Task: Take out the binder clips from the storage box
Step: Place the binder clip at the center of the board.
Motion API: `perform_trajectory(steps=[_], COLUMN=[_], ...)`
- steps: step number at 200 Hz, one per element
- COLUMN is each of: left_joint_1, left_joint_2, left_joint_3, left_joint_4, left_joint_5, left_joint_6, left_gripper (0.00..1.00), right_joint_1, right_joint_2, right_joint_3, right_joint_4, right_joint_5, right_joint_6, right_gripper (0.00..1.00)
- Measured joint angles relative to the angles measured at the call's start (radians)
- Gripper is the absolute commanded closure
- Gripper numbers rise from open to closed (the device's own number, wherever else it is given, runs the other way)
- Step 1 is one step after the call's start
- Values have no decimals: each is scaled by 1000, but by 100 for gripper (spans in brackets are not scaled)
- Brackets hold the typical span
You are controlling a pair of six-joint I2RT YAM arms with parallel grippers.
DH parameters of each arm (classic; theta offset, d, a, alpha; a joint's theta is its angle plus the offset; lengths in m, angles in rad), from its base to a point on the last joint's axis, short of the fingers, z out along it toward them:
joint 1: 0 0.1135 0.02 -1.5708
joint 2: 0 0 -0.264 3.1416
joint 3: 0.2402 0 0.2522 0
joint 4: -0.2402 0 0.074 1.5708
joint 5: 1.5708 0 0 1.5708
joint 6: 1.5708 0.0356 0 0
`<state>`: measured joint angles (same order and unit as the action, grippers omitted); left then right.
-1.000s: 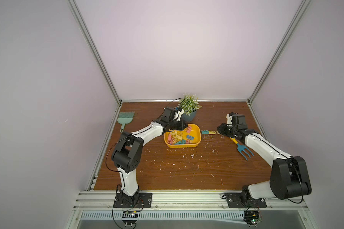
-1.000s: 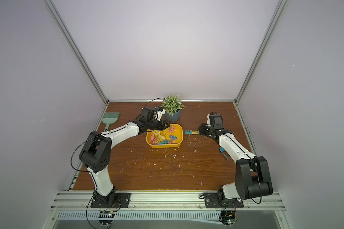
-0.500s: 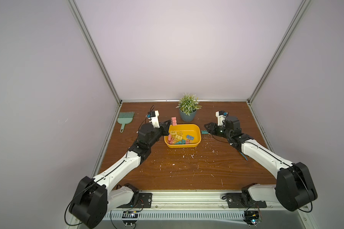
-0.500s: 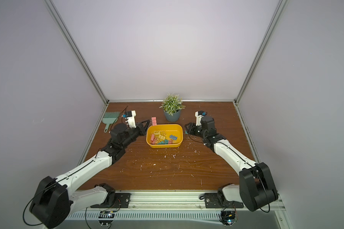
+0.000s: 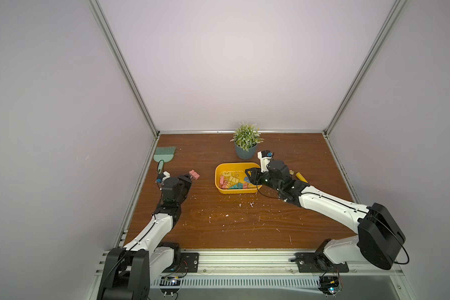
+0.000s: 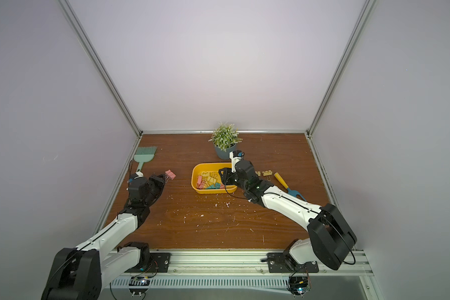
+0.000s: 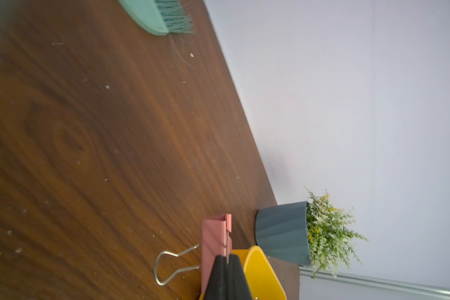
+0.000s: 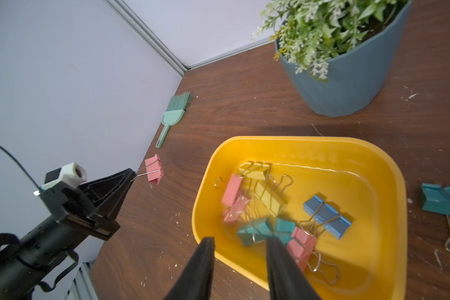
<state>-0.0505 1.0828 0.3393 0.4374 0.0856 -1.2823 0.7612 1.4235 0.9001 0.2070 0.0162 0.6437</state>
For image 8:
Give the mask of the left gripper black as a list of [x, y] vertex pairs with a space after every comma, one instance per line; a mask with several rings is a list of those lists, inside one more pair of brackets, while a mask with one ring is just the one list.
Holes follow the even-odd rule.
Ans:
[[88, 236], [109, 240], [120, 225], [116, 221], [136, 173], [128, 168], [111, 176], [72, 188], [64, 182], [39, 197], [51, 216], [19, 242], [13, 263], [29, 270], [52, 270]]

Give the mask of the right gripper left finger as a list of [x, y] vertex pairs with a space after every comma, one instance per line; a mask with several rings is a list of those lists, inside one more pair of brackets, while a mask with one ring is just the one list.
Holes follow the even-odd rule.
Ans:
[[209, 300], [215, 267], [215, 239], [205, 237], [165, 300]]

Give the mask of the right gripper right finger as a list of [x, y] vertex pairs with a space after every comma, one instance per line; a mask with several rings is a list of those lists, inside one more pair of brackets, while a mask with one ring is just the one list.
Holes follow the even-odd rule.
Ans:
[[266, 241], [266, 264], [271, 300], [320, 300], [278, 237]]

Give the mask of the yellow plastic storage box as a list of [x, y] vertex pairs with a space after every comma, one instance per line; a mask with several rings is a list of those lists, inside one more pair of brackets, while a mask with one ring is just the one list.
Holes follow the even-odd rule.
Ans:
[[281, 217], [308, 218], [303, 205], [319, 196], [351, 222], [341, 238], [319, 230], [326, 265], [306, 271], [324, 300], [402, 300], [406, 291], [407, 213], [403, 175], [379, 147], [350, 137], [238, 136], [211, 156], [192, 210], [196, 241], [213, 237], [216, 257], [267, 288], [265, 245], [244, 246], [240, 219], [225, 223], [221, 202], [231, 175], [248, 162], [271, 166], [286, 203]]

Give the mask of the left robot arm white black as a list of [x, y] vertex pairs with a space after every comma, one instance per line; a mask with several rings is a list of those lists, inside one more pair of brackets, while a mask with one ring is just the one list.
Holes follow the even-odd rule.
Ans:
[[47, 173], [38, 192], [50, 217], [22, 238], [0, 233], [0, 300], [30, 300], [35, 287], [53, 291], [79, 265], [75, 249], [86, 238], [109, 240], [135, 177], [125, 169], [88, 182], [76, 164]]

